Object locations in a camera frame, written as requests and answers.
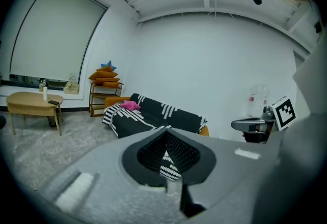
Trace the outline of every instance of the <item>table leg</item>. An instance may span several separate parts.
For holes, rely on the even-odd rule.
[[[58,129],[58,133],[59,133],[59,135],[61,135],[60,128],[59,128],[59,123],[58,123],[58,118],[57,118],[57,114],[56,114],[56,108],[53,109],[53,113],[54,113],[54,116],[55,116],[55,121],[56,121],[57,129]]]
[[[59,117],[60,117],[60,120],[61,120],[61,122],[63,122],[60,105],[58,105],[58,108],[59,108]]]
[[[10,124],[11,124],[12,134],[16,135],[15,128],[14,128],[14,121],[12,119],[12,113],[11,112],[9,112],[9,116],[10,116]]]

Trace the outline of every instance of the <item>roller blind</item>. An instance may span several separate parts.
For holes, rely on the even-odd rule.
[[[22,24],[10,73],[68,80],[83,56],[104,8],[91,0],[36,0]]]

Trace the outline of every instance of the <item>bottle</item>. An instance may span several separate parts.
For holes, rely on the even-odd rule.
[[[40,84],[39,84],[39,91],[43,92],[43,81],[40,79]]]
[[[268,104],[269,90],[264,84],[255,84],[251,87],[251,96],[248,101],[248,116],[260,118],[263,108]]]

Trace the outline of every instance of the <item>bag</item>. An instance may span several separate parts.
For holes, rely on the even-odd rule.
[[[71,73],[69,76],[69,81],[66,86],[63,88],[63,92],[66,94],[78,94],[80,90],[79,84],[75,81],[75,75]]]

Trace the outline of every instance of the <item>wooden table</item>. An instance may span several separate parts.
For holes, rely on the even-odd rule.
[[[58,105],[48,103],[49,100],[59,102]],[[32,92],[16,92],[7,97],[7,106],[10,114],[11,129],[15,135],[14,122],[12,114],[35,115],[35,116],[54,116],[59,135],[61,135],[58,118],[56,114],[56,107],[59,108],[59,117],[62,121],[62,114],[60,104],[63,101],[62,96],[48,94],[48,100],[43,100],[43,93]]]

